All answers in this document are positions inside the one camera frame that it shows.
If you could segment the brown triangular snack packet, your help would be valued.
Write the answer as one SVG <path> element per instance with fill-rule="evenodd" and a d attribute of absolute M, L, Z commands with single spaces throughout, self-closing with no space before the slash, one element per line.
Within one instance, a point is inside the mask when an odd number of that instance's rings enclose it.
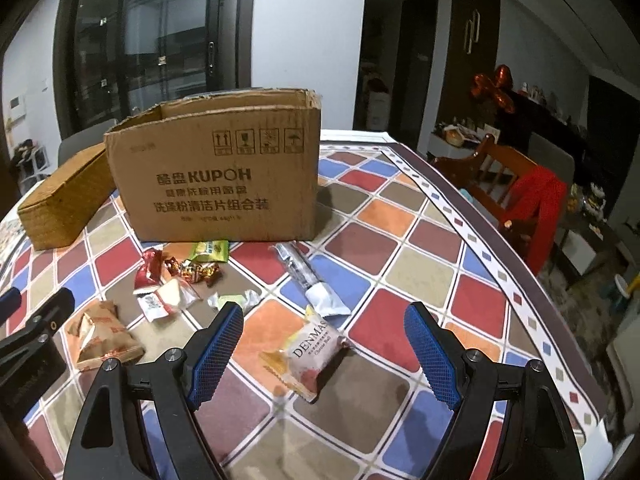
<path fill-rule="evenodd" d="M 89 304 L 68 322 L 65 336 L 73 366 L 80 372 L 96 370 L 108 359 L 122 363 L 140 359 L 145 348 L 120 322 L 113 301 Z"/>

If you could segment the red small snack packet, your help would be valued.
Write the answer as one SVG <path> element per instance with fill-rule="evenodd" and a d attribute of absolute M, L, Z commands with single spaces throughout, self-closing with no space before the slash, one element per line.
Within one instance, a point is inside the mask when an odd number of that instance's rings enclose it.
<path fill-rule="evenodd" d="M 142 263 L 134 274 L 134 294 L 146 295 L 160 287 L 162 275 L 163 252 L 149 248 L 142 252 Z"/>

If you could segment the pale green candy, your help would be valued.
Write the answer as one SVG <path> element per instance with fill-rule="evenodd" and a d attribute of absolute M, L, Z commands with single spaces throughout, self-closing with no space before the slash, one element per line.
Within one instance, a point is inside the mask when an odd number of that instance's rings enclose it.
<path fill-rule="evenodd" d="M 253 289 L 247 289 L 240 294 L 221 295 L 215 292 L 206 300 L 206 304 L 212 309 L 220 311 L 226 304 L 237 304 L 244 314 L 247 314 L 260 303 L 260 295 Z"/>

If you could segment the white Denmark cheese packet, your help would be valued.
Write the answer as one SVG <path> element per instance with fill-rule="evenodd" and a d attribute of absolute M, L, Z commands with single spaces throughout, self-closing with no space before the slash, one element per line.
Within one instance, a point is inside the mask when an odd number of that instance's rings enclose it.
<path fill-rule="evenodd" d="M 349 347 L 349 339 L 308 306 L 303 327 L 276 350 L 261 351 L 258 356 L 280 382 L 312 403 L 320 392 L 321 373 Z"/>

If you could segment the silver blue stick packet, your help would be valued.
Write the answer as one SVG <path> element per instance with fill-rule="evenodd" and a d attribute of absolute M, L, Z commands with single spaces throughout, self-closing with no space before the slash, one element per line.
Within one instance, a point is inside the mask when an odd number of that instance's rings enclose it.
<path fill-rule="evenodd" d="M 350 315 L 337 292 L 314 270 L 306 256 L 294 243 L 277 243 L 272 246 L 280 263 L 303 293 L 308 304 L 322 318 Z"/>

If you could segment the red gold candy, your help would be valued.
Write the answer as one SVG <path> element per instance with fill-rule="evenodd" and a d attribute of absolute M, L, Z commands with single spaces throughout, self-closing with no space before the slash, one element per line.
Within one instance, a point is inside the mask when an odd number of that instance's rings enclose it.
<path fill-rule="evenodd" d="M 222 275 L 216 262 L 197 262 L 189 259 L 178 261 L 171 257 L 164 260 L 164 266 L 171 276 L 178 276 L 191 285 L 205 283 L 207 287 L 212 287 Z"/>

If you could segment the green snack packet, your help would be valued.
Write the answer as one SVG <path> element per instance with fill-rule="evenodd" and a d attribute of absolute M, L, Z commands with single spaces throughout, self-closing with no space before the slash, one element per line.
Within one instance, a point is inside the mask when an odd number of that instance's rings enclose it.
<path fill-rule="evenodd" d="M 229 258 L 228 240 L 206 240 L 193 244 L 189 259 L 198 263 L 227 262 Z"/>

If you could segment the woven wicker box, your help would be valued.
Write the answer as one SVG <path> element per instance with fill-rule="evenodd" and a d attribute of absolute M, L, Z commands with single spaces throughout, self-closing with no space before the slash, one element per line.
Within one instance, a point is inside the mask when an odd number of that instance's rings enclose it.
<path fill-rule="evenodd" d="M 32 247 L 70 246 L 115 188 L 103 143 L 66 160 L 17 208 Z"/>

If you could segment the grey dining chair left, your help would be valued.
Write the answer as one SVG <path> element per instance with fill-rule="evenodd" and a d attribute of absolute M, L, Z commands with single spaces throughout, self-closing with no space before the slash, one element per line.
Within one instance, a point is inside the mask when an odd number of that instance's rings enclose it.
<path fill-rule="evenodd" d="M 69 160 L 85 148 L 91 148 L 96 144 L 102 143 L 104 133 L 116 124 L 117 120 L 115 118 L 107 119 L 105 122 L 99 122 L 64 139 L 58 147 L 58 166 L 62 166 L 66 160 Z"/>

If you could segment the colourful diamond table mat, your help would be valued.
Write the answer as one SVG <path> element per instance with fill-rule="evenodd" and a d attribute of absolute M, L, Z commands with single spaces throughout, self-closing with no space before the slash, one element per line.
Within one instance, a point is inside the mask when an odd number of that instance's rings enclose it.
<path fill-rule="evenodd" d="M 151 226 L 273 212 L 250 169 L 118 183 L 66 242 L 2 224 L 1 474 L 579 479 L 598 409 L 522 258 L 396 145 L 319 152 L 319 226 L 220 266 Z"/>

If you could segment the brown cardboard box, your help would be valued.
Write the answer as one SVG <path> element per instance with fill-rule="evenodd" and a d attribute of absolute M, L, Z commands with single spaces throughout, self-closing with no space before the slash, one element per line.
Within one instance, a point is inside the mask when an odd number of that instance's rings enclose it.
<path fill-rule="evenodd" d="M 142 242 L 312 240 L 320 127 L 312 90 L 238 90 L 157 104 L 104 143 Z"/>

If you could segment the red garment on chair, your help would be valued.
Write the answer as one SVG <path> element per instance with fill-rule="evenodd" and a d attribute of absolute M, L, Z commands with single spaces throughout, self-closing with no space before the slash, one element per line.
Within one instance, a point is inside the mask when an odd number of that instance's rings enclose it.
<path fill-rule="evenodd" d="M 525 243 L 523 261 L 537 275 L 547 261 L 562 218 L 567 185 L 553 171 L 535 166 L 513 185 L 506 211 L 501 216 L 504 234 Z"/>

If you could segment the wooden chair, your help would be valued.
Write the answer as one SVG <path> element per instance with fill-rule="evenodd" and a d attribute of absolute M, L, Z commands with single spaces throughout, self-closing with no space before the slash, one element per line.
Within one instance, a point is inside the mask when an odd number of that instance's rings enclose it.
<path fill-rule="evenodd" d="M 542 166 L 510 146 L 499 145 L 489 134 L 467 158 L 436 157 L 435 168 L 459 190 L 468 192 L 497 221 L 497 231 L 521 258 L 525 243 L 504 234 L 500 218 L 506 211 L 516 181 L 535 166 Z"/>

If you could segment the glass sliding door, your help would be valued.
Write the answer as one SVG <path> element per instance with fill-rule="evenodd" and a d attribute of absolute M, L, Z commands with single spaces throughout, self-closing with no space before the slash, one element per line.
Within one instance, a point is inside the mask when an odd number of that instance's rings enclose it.
<path fill-rule="evenodd" d="M 250 86 L 254 0 L 60 0 L 61 136 L 165 101 Z"/>

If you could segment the white low tv cabinet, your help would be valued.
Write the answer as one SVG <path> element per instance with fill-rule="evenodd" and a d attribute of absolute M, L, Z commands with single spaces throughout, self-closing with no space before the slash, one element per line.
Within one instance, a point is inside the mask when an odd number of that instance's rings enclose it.
<path fill-rule="evenodd" d="M 480 146 L 485 131 L 473 131 L 460 125 L 434 130 L 427 143 L 427 153 L 433 157 L 467 158 Z"/>

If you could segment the red foil balloon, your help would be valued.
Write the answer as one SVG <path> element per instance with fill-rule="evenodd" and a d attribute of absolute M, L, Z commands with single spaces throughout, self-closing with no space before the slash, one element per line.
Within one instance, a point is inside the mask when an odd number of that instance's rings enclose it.
<path fill-rule="evenodd" d="M 473 79 L 471 93 L 474 98 L 489 96 L 495 104 L 506 113 L 515 112 L 514 104 L 509 96 L 513 89 L 513 78 L 509 66 L 500 64 L 492 75 L 476 74 Z"/>

